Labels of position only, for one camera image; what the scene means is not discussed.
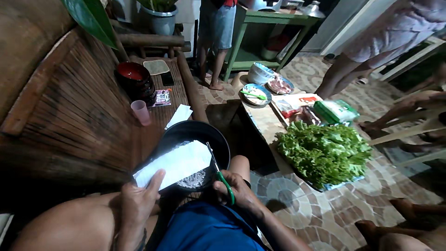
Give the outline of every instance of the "rice noodle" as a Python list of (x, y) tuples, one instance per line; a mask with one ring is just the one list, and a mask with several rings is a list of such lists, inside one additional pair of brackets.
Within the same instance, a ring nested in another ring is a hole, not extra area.
[[(190, 143), (190, 141), (185, 141), (177, 145), (175, 148), (186, 145), (188, 143)], [(213, 174), (212, 170), (207, 167), (201, 171), (198, 171), (190, 175), (189, 177), (186, 177), (178, 181), (176, 184), (184, 188), (199, 188), (211, 181), (212, 174)]]

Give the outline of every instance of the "scissor blade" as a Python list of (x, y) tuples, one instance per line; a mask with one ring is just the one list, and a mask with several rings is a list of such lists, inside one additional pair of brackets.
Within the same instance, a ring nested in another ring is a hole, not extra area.
[(217, 169), (217, 172), (219, 172), (220, 168), (218, 167), (217, 161), (215, 160), (215, 156), (214, 156), (214, 153), (212, 152), (211, 145), (209, 145), (209, 142), (206, 142), (206, 145), (207, 145), (207, 148), (209, 149), (209, 152), (211, 152), (212, 161), (214, 162), (214, 166)]

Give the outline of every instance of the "denim shorts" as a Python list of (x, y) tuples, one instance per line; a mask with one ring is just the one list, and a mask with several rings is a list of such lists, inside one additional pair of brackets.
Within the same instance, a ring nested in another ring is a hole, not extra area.
[(202, 0), (198, 36), (212, 41), (214, 49), (229, 49), (232, 44), (236, 6), (217, 8), (211, 0)]

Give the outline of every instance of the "hand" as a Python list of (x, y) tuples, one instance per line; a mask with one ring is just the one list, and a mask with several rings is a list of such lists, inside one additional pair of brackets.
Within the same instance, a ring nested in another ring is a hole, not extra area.
[[(223, 177), (227, 183), (231, 186), (232, 192), (235, 197), (235, 204), (243, 209), (254, 211), (261, 207), (263, 204), (257, 198), (257, 196), (251, 191), (246, 182), (237, 173), (232, 173), (230, 171), (221, 170)], [(227, 188), (221, 181), (215, 181), (213, 188), (217, 191), (219, 200), (221, 199), (221, 194), (228, 196)]]
[(160, 198), (158, 190), (165, 176), (165, 170), (158, 170), (147, 188), (139, 188), (134, 183), (127, 183), (121, 189), (122, 224), (144, 227), (152, 212), (156, 200)]

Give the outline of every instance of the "green spatula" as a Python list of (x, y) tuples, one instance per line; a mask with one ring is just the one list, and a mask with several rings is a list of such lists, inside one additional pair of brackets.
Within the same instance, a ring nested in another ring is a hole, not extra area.
[(243, 93), (243, 94), (246, 94), (246, 95), (251, 95), (251, 96), (257, 97), (257, 98), (259, 98), (260, 100), (266, 100), (266, 97), (263, 96), (263, 95), (256, 95), (256, 94), (252, 94), (252, 93), (245, 92), (245, 91), (240, 91), (240, 92)]

